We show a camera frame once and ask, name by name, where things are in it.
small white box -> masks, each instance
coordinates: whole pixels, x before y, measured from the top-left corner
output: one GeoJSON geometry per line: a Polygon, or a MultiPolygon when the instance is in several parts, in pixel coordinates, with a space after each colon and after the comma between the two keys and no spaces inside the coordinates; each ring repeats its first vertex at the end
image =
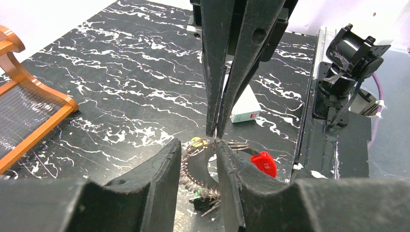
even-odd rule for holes
{"type": "Polygon", "coordinates": [[[255,120],[261,112],[261,106],[250,86],[246,86],[244,92],[236,102],[231,112],[232,123],[255,120]]]}

black metal bracket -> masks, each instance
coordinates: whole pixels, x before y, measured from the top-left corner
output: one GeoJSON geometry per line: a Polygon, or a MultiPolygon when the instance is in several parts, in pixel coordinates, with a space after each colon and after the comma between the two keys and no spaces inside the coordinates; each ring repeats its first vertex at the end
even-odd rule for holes
{"type": "Polygon", "coordinates": [[[212,208],[215,205],[215,199],[207,198],[198,198],[193,200],[193,207],[196,211],[205,212],[212,208]]]}
{"type": "MultiPolygon", "coordinates": [[[[336,112],[338,112],[347,103],[348,99],[338,99],[337,96],[324,94],[320,82],[324,81],[324,77],[329,71],[330,63],[321,62],[318,71],[318,83],[316,85],[315,104],[313,105],[313,117],[325,120],[329,123],[333,121],[336,112]]],[[[345,112],[341,115],[340,121],[337,123],[340,127],[345,127],[349,123],[349,114],[345,112]]]]}

red plastic piece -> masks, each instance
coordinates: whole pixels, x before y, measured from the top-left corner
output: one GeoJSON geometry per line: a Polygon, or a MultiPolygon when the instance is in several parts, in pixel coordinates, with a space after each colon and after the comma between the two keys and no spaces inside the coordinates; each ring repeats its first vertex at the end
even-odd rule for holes
{"type": "Polygon", "coordinates": [[[269,176],[275,178],[277,169],[275,160],[266,151],[262,151],[257,156],[252,156],[250,161],[256,165],[262,172],[268,174],[269,176]]]}

black marble-pattern table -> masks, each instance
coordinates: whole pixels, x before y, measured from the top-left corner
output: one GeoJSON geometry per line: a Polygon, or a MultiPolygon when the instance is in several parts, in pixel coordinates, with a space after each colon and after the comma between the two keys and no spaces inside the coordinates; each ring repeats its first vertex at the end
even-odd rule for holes
{"type": "MultiPolygon", "coordinates": [[[[72,96],[80,111],[18,162],[15,178],[80,177],[105,184],[174,137],[187,142],[204,136],[202,46],[186,34],[189,15],[119,0],[24,61],[43,83],[72,96]]],[[[268,151],[283,182],[289,182],[297,152],[315,43],[315,37],[284,34],[250,84],[260,116],[229,122],[224,137],[268,151]]],[[[203,218],[194,212],[187,201],[192,195],[180,187],[175,231],[223,230],[219,211],[203,218]]]]}

orange rack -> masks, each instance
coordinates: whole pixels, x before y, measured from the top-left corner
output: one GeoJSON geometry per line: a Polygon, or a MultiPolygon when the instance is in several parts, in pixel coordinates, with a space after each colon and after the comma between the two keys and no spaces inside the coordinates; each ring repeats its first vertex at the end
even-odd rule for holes
{"type": "MultiPolygon", "coordinates": [[[[0,67],[10,77],[10,81],[0,86],[0,104],[2,97],[7,93],[18,87],[19,91],[23,91],[27,96],[35,96],[36,99],[44,99],[44,101],[52,102],[56,105],[56,110],[52,112],[50,117],[47,117],[43,123],[35,125],[27,135],[17,136],[19,138],[18,144],[10,144],[10,142],[3,141],[3,144],[7,144],[6,152],[0,156],[0,174],[10,168],[15,162],[18,161],[27,151],[29,151],[36,143],[38,143],[46,134],[48,134],[58,123],[60,123],[71,112],[78,110],[78,104],[71,97],[58,92],[37,80],[31,75],[15,58],[13,52],[21,52],[25,49],[20,39],[8,28],[0,25],[0,67]]],[[[19,107],[18,102],[13,99],[13,104],[7,105],[7,107],[0,108],[1,118],[18,118],[10,115],[13,113],[13,107],[19,107]]],[[[3,134],[13,133],[7,132],[6,129],[2,129],[3,134]]]]}

